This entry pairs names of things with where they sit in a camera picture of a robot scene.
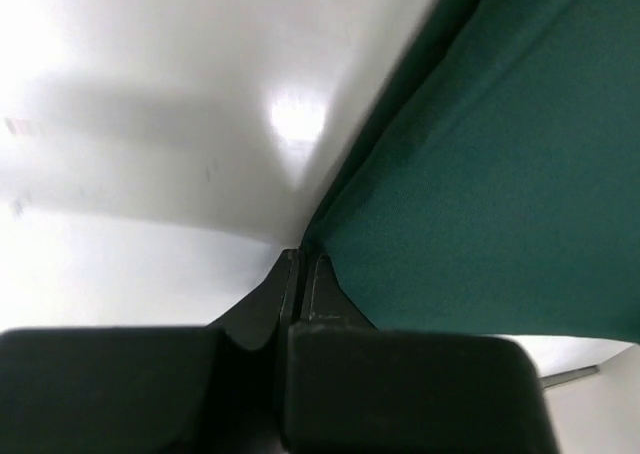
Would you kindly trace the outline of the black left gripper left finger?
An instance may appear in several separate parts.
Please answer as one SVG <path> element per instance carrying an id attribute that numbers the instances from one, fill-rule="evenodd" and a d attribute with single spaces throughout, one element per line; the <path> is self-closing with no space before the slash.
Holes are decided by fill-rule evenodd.
<path id="1" fill-rule="evenodd" d="M 15 329 L 1 337 L 5 453 L 279 453 L 277 338 L 300 254 L 205 326 Z"/>

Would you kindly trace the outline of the dark green cloth placemat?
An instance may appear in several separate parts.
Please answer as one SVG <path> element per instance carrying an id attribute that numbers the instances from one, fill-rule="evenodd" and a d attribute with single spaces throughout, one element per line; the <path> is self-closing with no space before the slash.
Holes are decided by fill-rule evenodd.
<path id="1" fill-rule="evenodd" d="M 303 238 L 381 328 L 639 339 L 639 0 L 439 0 Z"/>

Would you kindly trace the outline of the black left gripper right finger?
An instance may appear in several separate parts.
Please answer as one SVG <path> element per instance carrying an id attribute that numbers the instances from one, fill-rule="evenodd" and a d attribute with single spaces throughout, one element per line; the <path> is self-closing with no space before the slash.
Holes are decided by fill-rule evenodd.
<path id="1" fill-rule="evenodd" d="M 499 337 L 379 330 L 330 259 L 309 266 L 288 332 L 284 441 L 292 453 L 551 453 L 536 369 Z"/>

